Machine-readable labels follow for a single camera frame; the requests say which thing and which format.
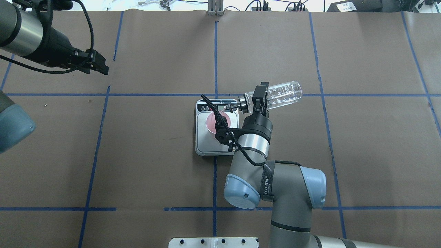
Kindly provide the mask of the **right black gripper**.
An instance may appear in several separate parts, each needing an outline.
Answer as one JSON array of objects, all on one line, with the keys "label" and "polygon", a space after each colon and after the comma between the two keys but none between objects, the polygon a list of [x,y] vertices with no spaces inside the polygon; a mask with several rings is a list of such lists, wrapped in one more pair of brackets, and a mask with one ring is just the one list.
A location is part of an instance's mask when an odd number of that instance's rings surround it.
[{"label": "right black gripper", "polygon": [[256,134],[265,140],[271,140],[273,123],[268,118],[268,89],[269,82],[261,82],[253,93],[253,113],[244,119],[241,135]]}]

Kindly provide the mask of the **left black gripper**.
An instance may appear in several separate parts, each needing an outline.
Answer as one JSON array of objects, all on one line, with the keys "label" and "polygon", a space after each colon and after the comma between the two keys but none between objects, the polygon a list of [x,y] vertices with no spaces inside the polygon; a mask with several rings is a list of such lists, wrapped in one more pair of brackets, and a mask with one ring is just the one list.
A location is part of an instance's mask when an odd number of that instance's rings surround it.
[{"label": "left black gripper", "polygon": [[102,75],[109,74],[106,59],[93,46],[82,51],[71,45],[66,35],[53,27],[43,29],[42,41],[33,52],[33,62],[49,68],[60,67],[62,69],[77,69],[98,72]]}]

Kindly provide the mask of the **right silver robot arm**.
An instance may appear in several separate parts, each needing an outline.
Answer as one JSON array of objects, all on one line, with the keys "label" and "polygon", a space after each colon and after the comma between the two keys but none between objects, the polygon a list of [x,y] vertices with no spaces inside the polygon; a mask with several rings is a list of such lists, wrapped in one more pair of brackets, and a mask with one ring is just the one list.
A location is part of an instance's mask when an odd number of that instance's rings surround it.
[{"label": "right silver robot arm", "polygon": [[403,248],[440,247],[440,118],[423,83],[374,83],[269,110],[275,164],[264,227]]}]

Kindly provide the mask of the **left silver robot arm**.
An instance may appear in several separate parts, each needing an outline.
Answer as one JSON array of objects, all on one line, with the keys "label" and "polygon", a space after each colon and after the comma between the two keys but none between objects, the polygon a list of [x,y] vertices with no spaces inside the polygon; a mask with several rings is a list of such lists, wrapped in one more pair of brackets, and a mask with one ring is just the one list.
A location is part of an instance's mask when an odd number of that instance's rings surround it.
[{"label": "left silver robot arm", "polygon": [[[89,31],[88,49],[72,45],[53,26],[56,11],[69,11],[78,4]],[[2,0],[1,60],[9,66],[46,75],[72,72],[102,75],[109,73],[106,59],[95,49],[94,30],[82,0]]]}]

